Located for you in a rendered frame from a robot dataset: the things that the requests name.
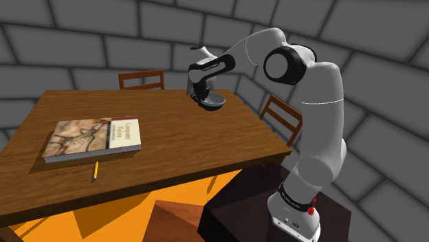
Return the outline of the black bowl with grey inside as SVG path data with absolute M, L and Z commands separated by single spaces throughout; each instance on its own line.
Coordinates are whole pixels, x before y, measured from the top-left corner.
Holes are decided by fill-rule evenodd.
M 216 111 L 224 105 L 226 98 L 218 92 L 210 91 L 205 100 L 199 102 L 199 106 L 206 111 Z

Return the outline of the wooden table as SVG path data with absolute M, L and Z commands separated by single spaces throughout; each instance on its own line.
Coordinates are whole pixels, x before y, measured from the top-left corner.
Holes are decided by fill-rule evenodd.
M 231 91 L 206 111 L 182 90 L 46 91 L 0 152 L 0 228 L 273 162 L 290 148 Z M 46 164 L 61 120 L 136 116 L 142 148 Z M 98 176 L 93 180 L 98 161 Z

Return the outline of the wooden chair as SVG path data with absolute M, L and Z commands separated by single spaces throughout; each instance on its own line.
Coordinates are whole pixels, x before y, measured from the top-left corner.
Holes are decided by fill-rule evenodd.
M 203 209 L 156 200 L 142 242 L 205 242 L 197 232 Z
M 274 95 L 267 99 L 259 119 L 272 125 L 288 146 L 293 145 L 303 126 L 303 115 Z
M 148 78 L 148 77 L 154 77 L 154 76 L 159 76 L 160 81 L 143 84 L 143 85 L 134 85 L 130 87 L 124 86 L 125 80 L 131 80 L 131 79 L 137 79 L 137 78 Z M 160 88 L 161 90 L 165 90 L 164 71 L 162 69 L 119 73 L 118 78 L 119 78 L 120 90 L 148 90 L 148 89 L 155 89 L 155 88 Z

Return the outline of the dark robot stand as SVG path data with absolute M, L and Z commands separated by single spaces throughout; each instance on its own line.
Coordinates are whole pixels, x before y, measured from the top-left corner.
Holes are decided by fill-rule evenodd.
M 245 168 L 203 208 L 197 232 L 205 242 L 300 242 L 272 223 L 267 199 L 289 171 L 266 164 Z M 319 192 L 318 242 L 349 242 L 351 212 Z

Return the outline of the book with cave painting cover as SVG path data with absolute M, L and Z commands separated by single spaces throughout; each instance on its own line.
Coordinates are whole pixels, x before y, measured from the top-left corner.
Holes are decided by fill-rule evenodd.
M 47 164 L 139 151 L 136 116 L 58 122 L 43 153 Z

